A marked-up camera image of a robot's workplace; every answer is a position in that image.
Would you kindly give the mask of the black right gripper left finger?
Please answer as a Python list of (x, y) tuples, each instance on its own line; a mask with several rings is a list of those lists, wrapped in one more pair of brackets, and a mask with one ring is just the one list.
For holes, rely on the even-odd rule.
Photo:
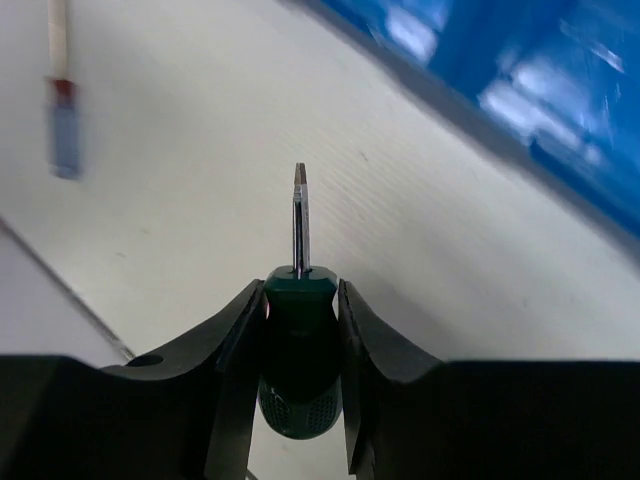
[(242, 479), (258, 384), (263, 284), (124, 365), (1, 359), (5, 479)]

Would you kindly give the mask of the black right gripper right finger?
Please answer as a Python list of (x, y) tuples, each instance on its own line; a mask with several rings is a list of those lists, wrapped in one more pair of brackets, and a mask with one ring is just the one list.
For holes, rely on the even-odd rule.
[(359, 479), (635, 479), (639, 365), (443, 361), (338, 288), (349, 472)]

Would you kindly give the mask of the green stubby screwdriver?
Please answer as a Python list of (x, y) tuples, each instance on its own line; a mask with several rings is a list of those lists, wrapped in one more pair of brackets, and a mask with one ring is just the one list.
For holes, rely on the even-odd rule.
[(306, 167), (298, 163), (292, 194), (290, 265), (264, 282), (267, 316), (258, 400), (267, 424), (293, 440), (316, 438), (341, 410), (342, 350), (333, 300), (337, 276), (310, 258)]

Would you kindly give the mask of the red blue handled screwdriver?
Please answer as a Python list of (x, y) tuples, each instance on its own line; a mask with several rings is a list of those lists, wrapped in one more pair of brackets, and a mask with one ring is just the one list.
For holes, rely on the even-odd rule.
[(52, 173), (66, 180), (81, 176), (80, 114), (77, 86), (70, 77), (70, 2), (47, 2), (50, 164)]

